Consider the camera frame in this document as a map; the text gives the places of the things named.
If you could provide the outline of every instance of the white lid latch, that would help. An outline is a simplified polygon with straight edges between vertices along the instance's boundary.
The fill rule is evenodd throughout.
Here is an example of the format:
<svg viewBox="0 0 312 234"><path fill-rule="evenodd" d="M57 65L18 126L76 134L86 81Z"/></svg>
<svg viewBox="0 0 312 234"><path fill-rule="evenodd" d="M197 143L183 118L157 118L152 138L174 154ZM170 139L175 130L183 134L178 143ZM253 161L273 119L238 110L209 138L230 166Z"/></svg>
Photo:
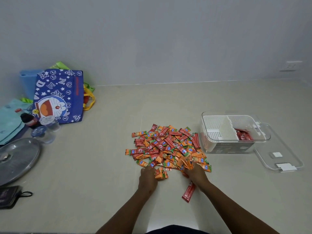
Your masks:
<svg viewBox="0 0 312 234"><path fill-rule="evenodd" d="M297 168L290 163L278 163L276 164L283 172L293 172L297 170Z"/></svg>

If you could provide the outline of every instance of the electrical outlet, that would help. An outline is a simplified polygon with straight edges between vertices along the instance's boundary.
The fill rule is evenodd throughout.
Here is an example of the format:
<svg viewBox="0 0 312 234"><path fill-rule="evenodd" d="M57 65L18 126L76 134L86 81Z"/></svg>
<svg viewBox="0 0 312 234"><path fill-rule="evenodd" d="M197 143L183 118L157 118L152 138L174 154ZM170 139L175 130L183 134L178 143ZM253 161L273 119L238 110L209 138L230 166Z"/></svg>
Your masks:
<svg viewBox="0 0 312 234"><path fill-rule="evenodd" d="M280 71L289 72L300 70L302 65L302 61L287 61L285 66L280 69Z"/></svg>

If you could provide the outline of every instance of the bottle label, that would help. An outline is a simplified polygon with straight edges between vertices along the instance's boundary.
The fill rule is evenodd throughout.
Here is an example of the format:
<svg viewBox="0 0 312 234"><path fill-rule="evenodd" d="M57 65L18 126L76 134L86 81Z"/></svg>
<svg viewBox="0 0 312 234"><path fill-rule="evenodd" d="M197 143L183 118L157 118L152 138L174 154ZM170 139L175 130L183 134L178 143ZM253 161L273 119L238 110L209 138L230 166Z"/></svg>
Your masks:
<svg viewBox="0 0 312 234"><path fill-rule="evenodd" d="M30 122L27 122L27 123L25 123L25 125L27 125L27 126L33 126L34 124L36 124L37 123L37 119L36 118L33 118L33 120L31 120Z"/></svg>

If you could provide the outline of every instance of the hand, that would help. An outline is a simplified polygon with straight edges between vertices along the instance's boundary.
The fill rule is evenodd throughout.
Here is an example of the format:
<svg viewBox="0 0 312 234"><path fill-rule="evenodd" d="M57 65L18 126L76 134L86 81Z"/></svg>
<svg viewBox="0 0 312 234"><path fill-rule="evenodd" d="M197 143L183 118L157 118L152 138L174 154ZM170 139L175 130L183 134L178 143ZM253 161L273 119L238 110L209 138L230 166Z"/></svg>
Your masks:
<svg viewBox="0 0 312 234"><path fill-rule="evenodd" d="M151 195L156 187L158 181L155 178L156 169L150 166L141 169L141 176L138 182L138 190L140 192L146 192Z"/></svg>
<svg viewBox="0 0 312 234"><path fill-rule="evenodd" d="M193 169L185 169L184 172L188 174L191 181L198 187L200 190L203 190L205 185L210 184L204 169L197 163L192 163Z"/></svg>

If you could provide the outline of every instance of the dark clothing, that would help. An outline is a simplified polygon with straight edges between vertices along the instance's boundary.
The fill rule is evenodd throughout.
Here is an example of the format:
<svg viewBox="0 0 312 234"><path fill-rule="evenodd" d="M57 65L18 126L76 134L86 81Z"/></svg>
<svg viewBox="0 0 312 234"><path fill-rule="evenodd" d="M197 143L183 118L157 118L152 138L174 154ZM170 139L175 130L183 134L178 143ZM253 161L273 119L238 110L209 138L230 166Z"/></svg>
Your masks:
<svg viewBox="0 0 312 234"><path fill-rule="evenodd" d="M178 225L170 225L164 228L150 231L146 234L209 234L200 230L195 230L193 228L187 228Z"/></svg>

